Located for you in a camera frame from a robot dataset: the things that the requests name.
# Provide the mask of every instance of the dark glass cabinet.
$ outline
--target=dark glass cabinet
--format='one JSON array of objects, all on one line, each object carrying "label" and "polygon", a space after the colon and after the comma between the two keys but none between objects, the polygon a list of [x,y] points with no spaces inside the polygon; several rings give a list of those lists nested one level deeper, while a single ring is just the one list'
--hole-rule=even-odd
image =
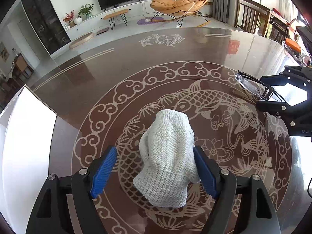
[{"label": "dark glass cabinet", "polygon": [[50,0],[22,0],[22,4],[35,32],[50,54],[71,41]]}]

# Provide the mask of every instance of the orange lounge chair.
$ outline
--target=orange lounge chair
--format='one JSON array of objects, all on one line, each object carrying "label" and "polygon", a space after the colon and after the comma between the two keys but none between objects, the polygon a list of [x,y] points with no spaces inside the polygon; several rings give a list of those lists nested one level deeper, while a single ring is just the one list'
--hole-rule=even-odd
[{"label": "orange lounge chair", "polygon": [[208,0],[153,0],[151,2],[151,8],[157,11],[154,17],[159,14],[169,15],[175,18],[179,26],[182,27],[183,19],[196,12],[208,22],[204,15],[199,11],[207,2]]}]

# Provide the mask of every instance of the knitted fabric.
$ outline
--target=knitted fabric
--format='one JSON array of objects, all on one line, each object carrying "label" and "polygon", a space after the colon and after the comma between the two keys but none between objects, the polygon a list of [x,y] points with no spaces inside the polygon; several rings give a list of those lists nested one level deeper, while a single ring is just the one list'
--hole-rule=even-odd
[{"label": "knitted fabric", "polygon": [[140,140],[144,167],[133,179],[135,187],[152,205],[185,205],[188,183],[200,181],[193,147],[194,133],[187,115],[174,110],[159,111]]}]

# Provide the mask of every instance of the metal screw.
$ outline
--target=metal screw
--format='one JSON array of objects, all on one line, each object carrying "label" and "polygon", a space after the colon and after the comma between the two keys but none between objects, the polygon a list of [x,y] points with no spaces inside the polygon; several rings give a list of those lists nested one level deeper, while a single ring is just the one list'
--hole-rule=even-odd
[{"label": "metal screw", "polygon": [[55,179],[55,177],[56,177],[55,174],[50,174],[50,175],[48,176],[48,179],[49,179],[49,180],[53,180],[53,179]]},{"label": "metal screw", "polygon": [[229,175],[230,171],[228,169],[222,169],[221,173],[224,174],[224,175]]},{"label": "metal screw", "polygon": [[253,178],[254,180],[260,180],[260,176],[259,176],[258,174],[254,174],[254,175],[252,176],[252,178]]},{"label": "metal screw", "polygon": [[79,170],[79,174],[80,174],[80,175],[85,175],[87,172],[88,172],[87,169],[80,169],[80,170]]}]

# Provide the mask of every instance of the round purple mat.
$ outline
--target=round purple mat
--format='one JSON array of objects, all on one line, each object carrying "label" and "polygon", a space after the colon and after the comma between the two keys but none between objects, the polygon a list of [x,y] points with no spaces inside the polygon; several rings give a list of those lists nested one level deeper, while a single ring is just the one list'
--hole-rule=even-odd
[{"label": "round purple mat", "polygon": [[155,17],[154,19],[153,19],[153,21],[149,21],[149,22],[146,22],[145,20],[146,20],[147,18],[143,18],[143,19],[140,19],[139,21],[138,21],[138,25],[149,25],[149,24],[154,24],[154,23],[158,23],[158,21],[154,21],[154,20],[163,20],[163,17]]}]

